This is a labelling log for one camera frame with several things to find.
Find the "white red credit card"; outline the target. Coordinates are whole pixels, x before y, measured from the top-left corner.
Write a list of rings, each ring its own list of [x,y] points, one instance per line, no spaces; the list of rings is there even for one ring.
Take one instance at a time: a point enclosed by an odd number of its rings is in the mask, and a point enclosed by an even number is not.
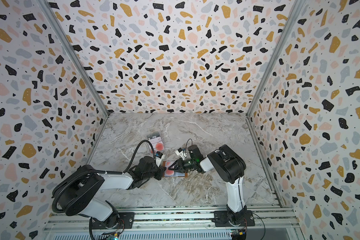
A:
[[[164,163],[164,167],[166,168],[166,171],[164,173],[164,177],[181,177],[180,173],[177,173],[173,170],[169,170],[169,167],[173,164],[173,161],[166,161]]]
[[[163,143],[161,137],[156,137],[156,138],[150,139],[149,141],[153,145],[155,151],[162,152],[165,149],[164,143]]]

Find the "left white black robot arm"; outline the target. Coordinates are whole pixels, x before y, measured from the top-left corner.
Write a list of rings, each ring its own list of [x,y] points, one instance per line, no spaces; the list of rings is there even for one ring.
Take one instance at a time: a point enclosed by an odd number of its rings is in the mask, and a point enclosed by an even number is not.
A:
[[[109,189],[133,190],[150,179],[161,180],[166,168],[153,157],[145,156],[126,172],[96,170],[91,165],[78,168],[53,190],[52,210],[66,216],[92,218],[107,229],[122,223],[118,210],[109,201],[95,198]]]

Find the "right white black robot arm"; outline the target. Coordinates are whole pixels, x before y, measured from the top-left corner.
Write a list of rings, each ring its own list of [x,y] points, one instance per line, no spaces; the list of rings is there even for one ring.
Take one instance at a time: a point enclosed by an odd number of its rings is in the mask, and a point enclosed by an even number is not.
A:
[[[244,174],[247,168],[245,161],[229,146],[222,145],[217,150],[204,157],[197,145],[188,147],[188,154],[179,149],[178,160],[168,166],[168,170],[185,174],[192,171],[204,174],[216,170],[226,183],[228,202],[227,219],[233,226],[239,226],[245,221],[247,206],[243,196]]]

